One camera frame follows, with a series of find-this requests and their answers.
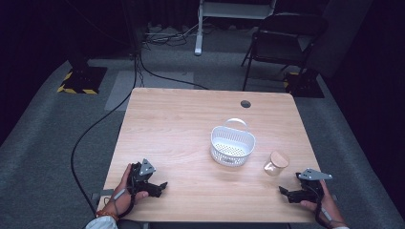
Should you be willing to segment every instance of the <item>white desk frame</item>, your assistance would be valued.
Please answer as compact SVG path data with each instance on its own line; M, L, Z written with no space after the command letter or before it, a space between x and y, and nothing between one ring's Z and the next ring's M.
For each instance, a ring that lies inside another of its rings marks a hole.
M196 50L194 51L194 54L201 55L203 52L203 18L205 16L265 19L273 14L276 1L277 0L272 0L270 5L249 5L204 2L204 0L200 0L199 30L197 32Z

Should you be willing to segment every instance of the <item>basket handle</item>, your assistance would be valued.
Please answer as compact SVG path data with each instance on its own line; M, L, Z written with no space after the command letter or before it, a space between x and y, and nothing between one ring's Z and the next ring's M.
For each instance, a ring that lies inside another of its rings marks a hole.
M244 125L245 125L245 131L249 133L249 128L247 127L247 124L246 124L243 120L241 120L240 118L236 118L236 117L234 117L234 118L229 118L229 119L224 123L224 126L226 126L226 123L229 123L229 122L239 122L239 123L244 124Z

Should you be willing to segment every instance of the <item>chair backrest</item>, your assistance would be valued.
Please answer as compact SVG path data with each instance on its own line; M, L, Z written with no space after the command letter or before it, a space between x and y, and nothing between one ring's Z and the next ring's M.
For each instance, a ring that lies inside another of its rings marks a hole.
M314 14L280 12L265 18L258 32L270 31L317 37L328 28L327 19Z

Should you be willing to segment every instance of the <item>person's arm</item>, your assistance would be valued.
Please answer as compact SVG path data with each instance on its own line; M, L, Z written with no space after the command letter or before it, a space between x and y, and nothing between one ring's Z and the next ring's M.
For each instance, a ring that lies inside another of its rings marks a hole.
M320 180L320 182L325 193L324 198L322 199L322 212L320 213L321 220L323 220L326 225L328 225L328 228L349 229L348 224L345 222L342 215L340 214L340 211L337 208L337 205L334 202L330 191L328 190L325 180ZM313 212L316 210L316 203L303 200L300 202L300 204Z
M118 216L124 213L130 203L131 195L129 194L126 186L127 179L131 172L131 164L128 164L121 182L111 195L110 201L104 206L104 208L96 213L96 219L89 222L86 229L90 228L117 228ZM147 198L149 195L147 192L138 192L135 195L135 204L143 198Z

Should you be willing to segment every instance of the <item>clear cup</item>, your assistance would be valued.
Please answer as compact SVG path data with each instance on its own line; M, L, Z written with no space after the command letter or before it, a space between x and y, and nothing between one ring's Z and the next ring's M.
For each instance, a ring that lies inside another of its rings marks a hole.
M270 176L278 176L289 165L289 157L281 152L271 152L265 163L265 172Z

